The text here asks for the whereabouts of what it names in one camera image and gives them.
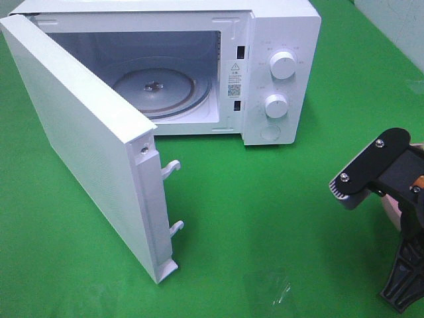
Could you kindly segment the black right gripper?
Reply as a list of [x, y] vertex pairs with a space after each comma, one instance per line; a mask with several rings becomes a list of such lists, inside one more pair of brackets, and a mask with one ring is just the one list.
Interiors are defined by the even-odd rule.
[[367, 188], [378, 195], [392, 197], [401, 211], [403, 239], [380, 295], [398, 313], [403, 313], [423, 297], [423, 237], [420, 236], [423, 232], [423, 150], [373, 147], [367, 157], [370, 166]]

